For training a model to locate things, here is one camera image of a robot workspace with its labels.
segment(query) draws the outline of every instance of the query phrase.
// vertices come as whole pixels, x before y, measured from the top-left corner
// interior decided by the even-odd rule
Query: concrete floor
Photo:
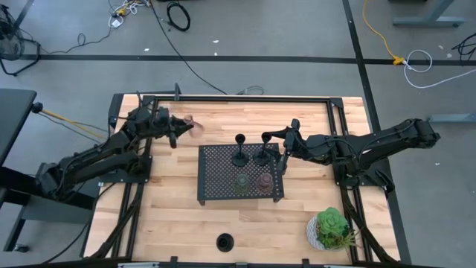
[[[122,2],[111,0],[112,4]],[[2,0],[17,17],[26,0]],[[49,51],[76,44],[78,33],[88,41],[107,33],[107,0],[35,1],[21,27]],[[388,39],[395,54],[406,57],[415,48],[434,59],[457,59],[450,48],[473,34],[476,4],[471,0],[453,3],[446,14],[465,16],[470,22],[459,28],[395,28],[391,17],[422,13],[433,4],[400,4],[370,0],[367,18]],[[354,58],[352,42],[341,1],[284,0],[184,1],[192,16],[187,33],[171,30],[170,38],[184,55],[309,56]],[[362,21],[363,0],[350,2],[364,58],[388,59],[380,38]],[[160,16],[165,4],[156,3]],[[139,8],[124,25],[100,44],[73,50],[70,54],[174,55],[148,9]],[[25,61],[8,63],[17,68]],[[259,85],[266,95],[364,96],[357,65],[327,63],[235,63],[192,62],[203,78],[226,92],[234,93]],[[418,84],[434,83],[471,68],[437,66],[411,79]],[[474,112],[476,74],[418,90],[409,86],[401,66],[367,65],[373,96],[382,128],[406,118],[426,118],[435,113]],[[175,82],[183,92],[213,94],[180,62],[164,61],[67,61],[44,60],[18,77],[0,74],[1,87],[33,89],[45,108],[67,118],[105,126],[114,93],[171,90]],[[435,125],[442,136],[431,150],[407,150],[390,158],[408,247],[414,264],[437,267],[473,267],[476,252],[476,180],[473,125]],[[41,162],[57,162],[92,142],[31,115],[13,146],[6,166],[35,173]],[[97,191],[96,182],[85,187]],[[4,205],[0,211],[0,242],[4,241],[19,208]],[[87,220],[84,217],[77,222]],[[83,225],[27,221],[19,238],[30,245],[28,253],[0,252],[0,266],[37,264],[58,253]],[[83,239],[58,261],[78,259]]]

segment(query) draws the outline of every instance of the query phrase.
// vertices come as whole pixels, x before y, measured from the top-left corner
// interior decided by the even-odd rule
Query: black cup holder
[[[216,239],[216,247],[221,252],[229,252],[235,244],[233,237],[229,234],[221,234]]]

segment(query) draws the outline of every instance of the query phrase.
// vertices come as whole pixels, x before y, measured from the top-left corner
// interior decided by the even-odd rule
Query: metal mesh tray
[[[278,150],[278,144],[267,144],[266,148]],[[244,144],[242,152],[247,153],[249,162],[237,167],[231,161],[239,149],[237,144],[199,146],[198,200],[236,200],[273,198],[275,202],[284,197],[283,177],[277,172],[276,160],[271,157],[265,166],[257,165],[253,154],[261,150],[263,144]],[[266,174],[272,183],[267,188],[259,187],[258,180]],[[245,184],[238,183],[238,177],[245,176]]]

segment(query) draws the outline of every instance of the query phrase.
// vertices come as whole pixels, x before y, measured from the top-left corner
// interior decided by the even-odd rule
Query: wooden table
[[[350,134],[369,133],[362,99],[343,101]],[[137,105],[136,95],[124,95],[119,116],[127,116]],[[200,206],[196,199],[199,145],[233,144],[237,133],[245,134],[247,143],[260,143],[262,132],[281,130],[293,118],[300,120],[303,138],[330,134],[325,105],[217,101],[160,105],[169,107],[179,118],[192,114],[196,122],[205,126],[205,133],[201,138],[185,133],[178,139],[176,149],[170,148],[167,138],[152,143],[152,173],[144,189],[134,261],[169,261],[171,256],[178,256],[178,261],[183,262],[300,264],[308,258],[311,264],[350,264],[345,250],[318,251],[306,240],[306,224],[311,217],[330,206],[343,210],[331,166],[290,159],[283,177],[285,197],[277,203],[269,199],[224,200],[207,201],[206,206]],[[336,112],[335,117],[340,132]],[[97,203],[85,256],[95,252],[115,227],[123,187],[115,185]],[[369,229],[387,253],[399,259],[384,191],[361,187],[361,198]],[[228,253],[216,248],[216,238],[221,233],[234,237],[234,248]],[[125,244],[123,239],[120,255],[125,252]],[[359,257],[364,260],[362,252]]]

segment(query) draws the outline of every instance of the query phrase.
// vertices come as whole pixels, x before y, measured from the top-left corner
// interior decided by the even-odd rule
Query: cable
[[[429,60],[430,60],[430,65],[427,67],[427,69],[425,69],[425,70],[416,70],[415,68],[411,67],[411,65],[410,65],[410,58],[411,58],[411,55],[413,55],[413,53],[415,53],[415,52],[420,52],[420,53],[423,53],[423,54],[425,54],[425,55],[428,56],[428,58],[429,58]],[[430,71],[430,69],[431,69],[431,67],[432,67],[432,65],[433,65],[433,59],[431,58],[430,54],[429,54],[428,52],[426,52],[426,51],[421,50],[421,49],[416,49],[416,50],[410,52],[410,54],[409,54],[408,57],[407,57],[407,60],[406,60],[406,61],[403,61],[403,64],[405,65],[405,67],[403,68],[403,74],[404,74],[404,76],[405,76],[405,79],[407,80],[407,82],[408,82],[411,86],[413,86],[413,87],[416,88],[416,89],[429,89],[429,88],[431,88],[431,87],[438,86],[438,85],[440,85],[440,84],[442,84],[442,83],[444,83],[444,82],[448,82],[448,81],[451,81],[451,80],[453,80],[453,79],[456,79],[456,78],[459,78],[459,77],[463,77],[463,76],[465,76],[465,75],[467,75],[467,74],[471,74],[471,73],[473,73],[473,72],[476,71],[476,69],[473,69],[473,70],[471,70],[471,71],[467,71],[466,73],[459,74],[459,75],[457,75],[457,76],[454,76],[454,77],[450,77],[450,78],[441,80],[441,81],[438,82],[438,83],[434,83],[434,84],[427,85],[427,86],[417,86],[417,85],[413,84],[412,82],[410,82],[410,79],[408,78],[408,75],[407,75],[407,70],[411,70],[411,71],[414,71],[414,72],[417,72],[417,73],[420,73],[420,74],[426,73],[427,71]]]
[[[403,63],[403,61],[405,60],[404,58],[402,57],[398,57],[398,56],[395,56],[392,51],[390,50],[390,48],[388,47],[388,44],[387,44],[387,40],[385,39],[385,37],[379,33],[377,30],[375,30],[371,25],[370,23],[367,21],[367,16],[366,16],[366,13],[367,13],[367,2],[368,0],[365,0],[364,2],[364,8],[362,9],[362,17],[364,17],[364,22],[365,24],[368,26],[368,28],[370,28],[372,30],[372,32],[374,32],[376,35],[380,36],[380,38],[382,38],[382,40],[384,40],[384,44],[385,44],[385,48],[387,49],[388,53],[392,56],[393,58],[393,64],[394,65],[399,65],[401,63]]]
[[[66,172],[68,172],[68,168],[71,164],[73,164],[73,162],[77,160],[77,157],[73,157],[71,158],[71,160],[69,160],[69,162],[66,164],[65,168],[63,168],[62,170],[62,174],[61,174],[61,180],[59,181],[59,186],[56,190],[54,190],[54,193],[55,193],[55,196],[56,196],[56,201],[59,201],[60,200],[60,196],[58,195],[58,191],[61,191],[62,189],[62,185],[65,181],[65,175],[66,175]]]
[[[76,131],[76,130],[73,130],[72,128],[66,126],[66,125],[63,124],[63,123],[56,122],[55,120],[49,118],[49,117],[46,116],[46,115],[42,115],[42,114],[38,114],[38,115],[41,115],[42,117],[47,118],[49,121],[52,121],[52,122],[55,123],[55,124],[59,124],[59,125],[64,126],[65,128],[69,129],[70,131],[72,131],[72,132],[74,132],[74,133],[76,133],[76,134],[78,134],[78,135],[83,136],[84,138],[87,138],[87,139],[90,139],[90,140],[92,140],[92,141],[94,141],[94,142],[100,143],[100,141],[98,141],[98,140],[96,140],[96,139],[93,139],[93,138],[90,138],[90,137],[88,137],[87,135],[84,135],[84,134],[82,134],[82,133],[80,133],[80,132],[78,132],[78,131]]]
[[[92,128],[94,128],[94,129],[96,129],[96,130],[100,130],[100,131],[103,131],[103,132],[107,133],[107,130],[105,130],[105,129],[103,129],[103,128],[100,128],[100,127],[93,126],[93,125],[91,125],[91,124],[81,123],[81,122],[79,122],[79,121],[73,121],[73,122],[76,123],[76,124],[80,124],[80,125],[82,125],[82,126],[92,127]]]
[[[466,37],[460,44],[454,46],[452,48],[452,50],[454,49],[457,49],[458,51],[458,54],[460,54],[460,64],[461,66],[463,66],[463,56],[466,56],[466,55],[469,55],[468,59],[466,59],[466,61],[469,61],[471,59],[471,57],[473,56],[473,53],[476,51],[476,43],[472,43],[472,44],[469,44],[467,45],[466,42],[468,42],[468,40],[470,40],[471,38],[474,38],[476,37],[476,33]],[[464,48],[467,48],[467,47],[470,47],[470,46],[474,46],[474,48],[468,52],[464,52],[463,49]]]
[[[104,136],[99,135],[99,134],[96,134],[96,133],[92,132],[91,130],[88,130],[88,129],[84,128],[84,127],[81,127],[79,124],[75,123],[74,121],[71,121],[71,120],[69,120],[69,119],[67,119],[67,118],[64,118],[64,117],[62,117],[61,115],[57,115],[57,114],[55,114],[54,112],[50,112],[50,111],[45,110],[45,109],[42,109],[41,112],[44,113],[44,114],[46,114],[46,115],[53,116],[53,117],[56,118],[56,119],[60,119],[61,121],[66,121],[66,122],[72,124],[73,126],[79,128],[80,130],[86,131],[87,133],[89,133],[89,134],[91,134],[91,135],[93,135],[93,136],[95,136],[95,137],[97,137],[97,138],[105,138]]]
[[[211,86],[212,88],[214,88],[215,90],[221,92],[222,94],[227,95],[226,92],[224,92],[223,90],[221,90],[221,89],[217,88],[216,86],[212,85],[211,83],[209,83],[208,81],[206,81],[205,79],[203,79],[201,76],[199,76],[197,73],[195,73],[195,71],[192,69],[192,67],[190,67],[190,65],[188,65],[188,62],[183,58],[182,55],[180,55],[180,53],[179,53],[179,51],[177,50],[177,48],[172,44],[172,41],[170,41],[170,38],[168,37],[167,33],[165,32],[164,27],[162,27],[161,20],[158,18],[157,13],[155,12],[154,4],[151,3],[150,6],[152,7],[152,11],[154,12],[155,19],[157,19],[158,26],[161,27],[161,30],[162,30],[162,32],[164,33],[165,38],[167,39],[167,41],[169,42],[169,44],[170,44],[170,46],[173,48],[173,50],[174,50],[174,51],[177,53],[177,55],[180,57],[180,59],[185,63],[185,65],[186,65],[186,66],[193,72],[193,74],[196,75],[200,80],[202,80],[203,82],[205,82],[206,84],[208,84],[209,86]]]
[[[108,26],[109,28],[119,28],[124,23],[124,17],[128,16],[130,13],[132,15],[137,14],[137,7],[143,7],[145,4],[140,2],[139,0],[124,0],[123,4],[116,7],[109,17]],[[109,2],[109,11],[111,11],[112,6]],[[118,23],[111,23],[112,19],[116,19]]]
[[[182,28],[180,26],[178,26],[173,20],[172,20],[172,17],[170,16],[170,10],[172,9],[172,7],[178,7],[181,9],[181,11],[184,13],[185,17],[187,17],[187,26],[185,28]],[[179,30],[179,31],[186,31],[188,29],[190,29],[190,15],[188,14],[187,10],[185,9],[184,6],[182,6],[178,1],[172,1],[172,2],[169,2],[169,4],[167,4],[167,17],[169,18],[169,22],[168,24],[170,26],[173,26],[175,29]]]
[[[328,143],[327,141],[325,141],[325,142],[323,142],[323,143],[321,143],[321,144],[318,144],[318,145],[315,145],[315,146],[313,146],[313,147],[307,147],[305,144],[303,144],[303,143],[301,142],[301,140],[300,140],[299,137],[296,135],[296,133],[294,133],[294,137],[295,137],[295,140],[298,142],[298,144],[300,144],[302,147],[306,148],[307,150],[312,150],[312,149],[315,149],[315,148],[317,148],[317,147],[320,147],[320,146],[322,146],[322,145]],[[344,139],[342,139],[342,138],[334,138],[332,141],[338,141],[338,142],[342,142],[342,143],[344,143],[344,144],[347,144],[347,146],[349,146],[349,148],[350,148],[350,151],[353,153],[353,156],[357,158],[357,151],[356,151],[356,149],[354,148],[354,146],[351,145],[351,143],[349,143],[348,141],[346,141],[346,140],[344,140]]]
[[[246,89],[243,89],[240,92],[237,92],[237,95],[263,95],[265,93],[265,89],[261,86],[249,86]]]
[[[377,34],[378,36],[380,36],[380,38],[382,38],[382,40],[384,40],[385,47],[386,47],[388,53],[389,53],[389,54],[392,56],[392,58],[393,58],[393,64],[394,64],[394,65],[398,65],[398,64],[403,64],[403,65],[405,65],[404,68],[403,68],[403,75],[405,76],[405,79],[407,80],[407,82],[408,82],[411,86],[413,86],[414,88],[416,88],[416,89],[429,89],[429,88],[431,88],[431,87],[433,87],[433,86],[438,86],[438,85],[440,85],[440,84],[442,84],[442,83],[451,81],[451,80],[456,79],[456,78],[459,78],[459,77],[463,77],[463,76],[465,76],[465,75],[467,75],[467,74],[471,74],[471,73],[473,73],[473,72],[476,71],[476,69],[471,70],[471,71],[467,71],[466,73],[459,74],[459,75],[457,75],[457,76],[450,77],[450,78],[441,80],[441,81],[438,82],[438,83],[434,83],[434,84],[427,85],[427,86],[417,86],[417,85],[413,84],[413,83],[410,81],[410,79],[408,78],[407,70],[411,70],[411,71],[414,71],[414,72],[417,72],[417,73],[420,73],[420,74],[426,73],[427,71],[430,71],[430,69],[431,69],[431,67],[432,67],[432,65],[433,65],[433,58],[431,57],[431,55],[430,55],[428,52],[423,51],[423,50],[421,50],[421,49],[416,49],[416,50],[410,52],[410,54],[409,54],[408,57],[407,57],[407,60],[405,60],[405,59],[402,58],[402,57],[395,56],[395,55],[392,53],[392,51],[389,49],[388,44],[387,44],[387,40],[385,39],[385,37],[383,37],[378,31],[376,31],[376,30],[369,24],[369,22],[367,21],[367,17],[366,17],[366,13],[367,13],[367,3],[368,3],[368,0],[365,0],[365,2],[364,2],[364,8],[362,9],[362,16],[363,16],[363,18],[364,18],[365,24],[368,26],[368,28],[370,28],[370,29],[372,30],[372,32],[374,32],[375,34]],[[462,56],[463,56],[463,55],[469,55],[469,57],[468,57],[467,60],[470,60],[471,57],[472,57],[472,55],[473,55],[473,53],[476,51],[476,47],[475,47],[475,48],[473,48],[472,50],[470,50],[470,51],[468,51],[468,52],[463,52],[463,49],[464,49],[465,47],[469,47],[469,46],[476,45],[476,43],[470,44],[470,45],[467,45],[467,44],[466,44],[466,42],[468,42],[468,40],[470,40],[471,38],[473,38],[473,37],[475,37],[475,36],[476,36],[476,33],[472,34],[471,36],[466,37],[466,39],[464,39],[459,45],[456,45],[456,46],[454,46],[454,47],[452,48],[452,50],[457,49],[458,53],[460,54],[460,62],[461,62],[461,65],[463,65],[463,61],[462,61]],[[417,69],[411,67],[411,65],[410,65],[410,58],[411,58],[411,55],[413,55],[413,53],[415,53],[415,52],[420,52],[420,53],[423,53],[423,54],[425,54],[425,55],[428,56],[428,58],[429,58],[429,60],[430,60],[430,65],[429,65],[429,67],[427,67],[427,69],[425,69],[425,70],[417,70]]]
[[[43,52],[45,52],[46,54],[57,54],[57,53],[67,54],[67,53],[69,53],[69,51],[72,51],[75,48],[80,48],[80,47],[83,47],[85,45],[97,44],[97,43],[102,42],[104,39],[108,38],[111,35],[111,31],[112,31],[112,28],[109,27],[109,31],[107,32],[107,35],[101,37],[98,41],[90,41],[90,42],[86,41],[86,35],[84,33],[79,33],[77,35],[77,45],[74,45],[74,46],[70,47],[66,51],[52,51],[52,52],[50,52],[50,51],[47,51],[46,49],[44,49],[43,47],[41,47],[41,50]]]
[[[94,201],[94,206],[96,206],[97,204],[97,201],[101,198],[101,196],[106,193],[113,185],[115,185],[115,182],[112,183],[110,186],[108,186],[106,189],[104,189],[104,191],[102,191],[96,198],[96,200]],[[84,225],[83,229],[81,230],[81,232],[78,234],[78,236],[76,236],[75,239],[72,240],[71,243],[69,243],[69,245],[67,245],[62,251],[60,251],[58,254],[56,254],[55,256],[49,258],[48,260],[46,261],[43,261],[42,264],[47,264],[47,263],[50,263],[52,260],[58,258],[59,256],[61,256],[63,253],[65,253],[71,246],[73,246],[74,243],[76,243],[76,241],[78,239],[80,239],[81,235],[83,234],[84,230],[86,230],[86,227],[88,227],[88,225],[90,225],[92,223],[92,219],[94,217],[94,212],[91,213],[91,218],[89,219],[89,221]]]

